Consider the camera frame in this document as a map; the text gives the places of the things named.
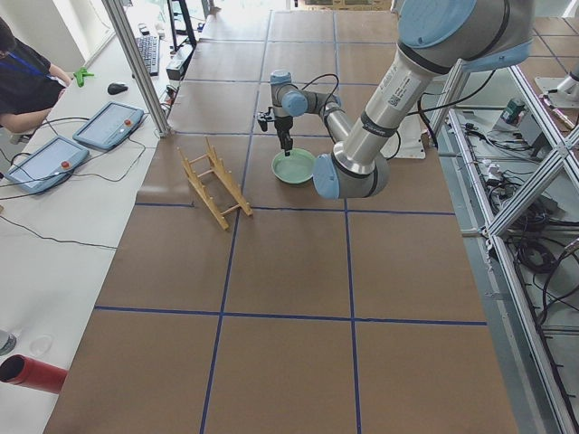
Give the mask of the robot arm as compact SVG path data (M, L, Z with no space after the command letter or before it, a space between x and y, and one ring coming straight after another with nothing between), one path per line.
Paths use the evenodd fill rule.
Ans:
M320 116L335 144L315 161L318 194L326 199L373 196L389 177L382 148L431 81L457 61L467 71L521 63L530 54L534 15L532 1L406 1L394 61L356 122L349 121L336 97L299 89L285 70L271 74L272 105L257 121L261 129L273 123L281 149L289 152L294 118Z

